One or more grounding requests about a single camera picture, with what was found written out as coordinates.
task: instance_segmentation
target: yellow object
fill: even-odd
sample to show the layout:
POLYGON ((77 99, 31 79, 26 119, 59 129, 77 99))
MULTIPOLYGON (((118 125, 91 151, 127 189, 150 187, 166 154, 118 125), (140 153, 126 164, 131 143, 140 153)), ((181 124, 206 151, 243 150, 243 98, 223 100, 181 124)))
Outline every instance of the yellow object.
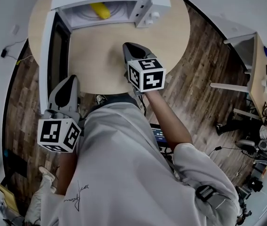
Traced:
POLYGON ((110 11, 102 2, 96 2, 90 4, 95 13, 102 19, 110 18, 110 11))
POLYGON ((14 194, 11 193, 8 189, 6 189, 1 184, 0 184, 0 190, 5 195, 5 201, 6 201, 7 206, 11 208, 12 210, 14 210, 16 213, 19 213, 14 194))

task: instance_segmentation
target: hand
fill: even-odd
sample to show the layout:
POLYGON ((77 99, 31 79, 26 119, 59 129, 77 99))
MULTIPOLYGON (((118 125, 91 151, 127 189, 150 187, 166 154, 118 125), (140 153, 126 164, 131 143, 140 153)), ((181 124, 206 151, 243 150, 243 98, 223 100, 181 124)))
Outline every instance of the hand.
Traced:
POLYGON ((263 107, 263 111, 264 111, 265 115, 267 116, 267 106, 263 107))

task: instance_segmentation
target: wire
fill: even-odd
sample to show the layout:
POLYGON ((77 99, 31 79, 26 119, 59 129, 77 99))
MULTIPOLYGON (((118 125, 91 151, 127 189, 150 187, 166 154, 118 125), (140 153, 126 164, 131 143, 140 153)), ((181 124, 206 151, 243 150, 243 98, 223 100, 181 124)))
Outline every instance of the wire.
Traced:
POLYGON ((211 153, 209 154, 209 157, 210 157, 210 155, 211 155, 214 151, 216 151, 216 150, 214 149, 213 151, 211 151, 211 153))
POLYGON ((209 154, 209 156, 210 156, 214 151, 219 151, 219 150, 221 150, 221 149, 230 149, 230 150, 240 150, 240 151, 242 151, 241 148, 228 148, 228 147, 221 147, 221 146, 218 146, 218 147, 216 147, 213 151, 211 151, 211 153, 209 154))
POLYGON ((30 56, 28 56, 28 57, 26 57, 26 58, 23 58, 23 59, 17 59, 17 58, 15 58, 15 57, 11 56, 11 55, 6 55, 6 57, 13 58, 13 59, 15 59, 16 61, 23 61, 23 60, 26 60, 26 59, 29 58, 29 57, 32 57, 32 55, 30 55, 30 56))
POLYGON ((13 46, 13 45, 15 45, 15 44, 17 44, 17 43, 22 43, 22 42, 26 41, 27 39, 28 39, 28 38, 25 38, 25 39, 22 40, 22 41, 19 41, 19 42, 15 42, 15 43, 13 43, 13 44, 10 44, 10 45, 6 46, 5 48, 11 47, 11 46, 13 46))
POLYGON ((242 154, 248 156, 249 158, 256 159, 255 157, 251 157, 251 156, 249 156, 248 154, 244 153, 243 151, 241 151, 241 152, 242 152, 242 154))
POLYGON ((143 104, 143 107, 144 107, 144 116, 146 116, 147 109, 146 109, 145 103, 143 101, 143 97, 141 95, 139 95, 138 98, 139 98, 140 102, 143 104))

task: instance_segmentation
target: desk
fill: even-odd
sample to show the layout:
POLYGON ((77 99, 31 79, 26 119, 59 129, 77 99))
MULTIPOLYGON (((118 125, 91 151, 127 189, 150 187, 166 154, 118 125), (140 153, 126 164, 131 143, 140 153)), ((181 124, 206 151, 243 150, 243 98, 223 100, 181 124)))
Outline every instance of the desk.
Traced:
MULTIPOLYGON (((138 29, 133 23, 76 29, 71 36, 69 74, 76 74, 81 91, 119 94, 132 90, 125 73, 122 45, 148 47, 169 72, 182 58, 190 37, 190 19, 183 0, 170 0, 171 9, 156 24, 138 29)), ((38 0, 29 22, 29 44, 39 62, 42 33, 51 0, 38 0)))
POLYGON ((267 94, 264 93, 264 87, 262 86, 261 81, 266 75, 267 57, 265 56, 263 49, 264 45, 260 36, 256 32, 254 34, 225 40, 224 43, 227 44, 232 42, 240 42, 243 40, 249 40, 251 38, 254 38, 254 54, 251 67, 251 79, 248 86, 219 83, 211 83, 210 86, 213 88, 229 89, 249 93, 251 100, 258 111, 259 117, 262 118, 263 106, 265 102, 267 103, 267 94))

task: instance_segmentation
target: white microwave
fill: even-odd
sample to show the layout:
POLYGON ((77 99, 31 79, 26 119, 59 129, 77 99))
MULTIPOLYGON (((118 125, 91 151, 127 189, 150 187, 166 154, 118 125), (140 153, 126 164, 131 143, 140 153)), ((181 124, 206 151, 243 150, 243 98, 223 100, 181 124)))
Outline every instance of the white microwave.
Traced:
POLYGON ((41 113, 47 109, 51 91, 68 76, 72 30, 113 23, 135 23, 137 28, 145 28, 159 22, 170 7, 170 0, 52 0, 40 53, 41 113), (91 3, 98 2, 110 11, 109 18, 100 18, 91 8, 91 3))

